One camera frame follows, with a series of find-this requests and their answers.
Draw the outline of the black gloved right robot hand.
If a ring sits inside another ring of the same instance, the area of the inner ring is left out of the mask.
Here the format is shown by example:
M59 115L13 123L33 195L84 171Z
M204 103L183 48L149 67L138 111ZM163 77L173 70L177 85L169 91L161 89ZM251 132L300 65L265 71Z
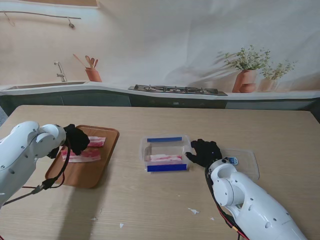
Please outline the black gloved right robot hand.
M213 162L223 158L220 148L215 141L204 141L203 139L193 140L191 147L196 155L186 152L185 156L194 164L206 168Z

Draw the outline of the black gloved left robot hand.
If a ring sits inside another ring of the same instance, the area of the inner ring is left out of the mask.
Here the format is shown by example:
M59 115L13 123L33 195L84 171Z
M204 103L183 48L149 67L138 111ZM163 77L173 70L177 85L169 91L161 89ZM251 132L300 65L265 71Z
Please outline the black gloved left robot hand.
M69 147L76 156L81 155L90 143L89 137L74 124L69 124L63 129L66 133L65 145Z

